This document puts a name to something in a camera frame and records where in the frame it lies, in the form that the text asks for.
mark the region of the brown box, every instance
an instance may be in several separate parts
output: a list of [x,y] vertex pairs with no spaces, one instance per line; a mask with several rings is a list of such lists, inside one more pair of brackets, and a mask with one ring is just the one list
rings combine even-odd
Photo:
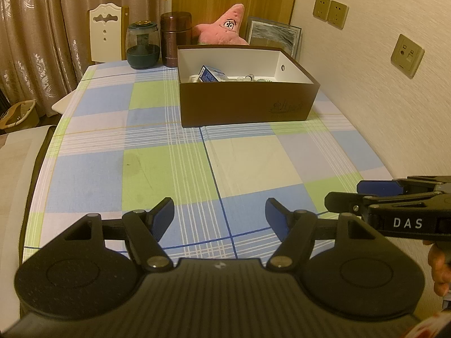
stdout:
[[[280,48],[179,46],[180,114],[183,127],[304,121],[319,83]],[[202,65],[228,77],[270,77],[274,82],[189,82]]]

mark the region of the round pad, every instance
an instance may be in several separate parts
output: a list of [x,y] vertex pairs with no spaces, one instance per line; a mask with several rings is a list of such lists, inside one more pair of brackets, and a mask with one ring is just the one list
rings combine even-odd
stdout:
[[47,278],[56,287],[78,288],[94,282],[99,272],[99,267],[88,259],[66,259],[51,266]]
[[86,319],[122,304],[137,281],[132,261],[82,240],[40,250],[17,270],[14,286],[21,302],[38,314]]
[[306,263],[301,280],[320,306],[364,321],[412,312],[424,287],[423,273],[414,261],[378,243],[320,253]]
[[382,287],[393,277],[387,263],[371,258],[351,259],[341,265],[340,273],[346,282],[363,288]]

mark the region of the finger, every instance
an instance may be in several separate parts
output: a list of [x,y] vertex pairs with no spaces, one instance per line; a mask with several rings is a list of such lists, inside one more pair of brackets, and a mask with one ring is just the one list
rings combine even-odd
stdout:
[[429,250],[428,264],[433,270],[439,270],[445,264],[445,253],[435,244]]
[[450,287],[447,283],[434,283],[434,292],[438,296],[445,296],[448,293],[449,289]]
[[450,283],[451,282],[451,271],[449,266],[444,265],[443,267],[435,270],[431,270],[432,279],[437,283]]

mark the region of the brown thermos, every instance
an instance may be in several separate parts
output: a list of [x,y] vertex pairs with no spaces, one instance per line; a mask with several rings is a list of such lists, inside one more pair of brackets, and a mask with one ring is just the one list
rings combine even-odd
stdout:
[[177,67],[177,46],[190,45],[193,36],[189,12],[167,12],[161,16],[163,65]]

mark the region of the patrick star plush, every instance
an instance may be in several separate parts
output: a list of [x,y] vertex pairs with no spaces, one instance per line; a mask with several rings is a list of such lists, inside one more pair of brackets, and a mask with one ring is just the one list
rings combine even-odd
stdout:
[[236,4],[213,24],[199,24],[193,28],[193,37],[201,45],[247,45],[238,35],[244,16],[244,5]]

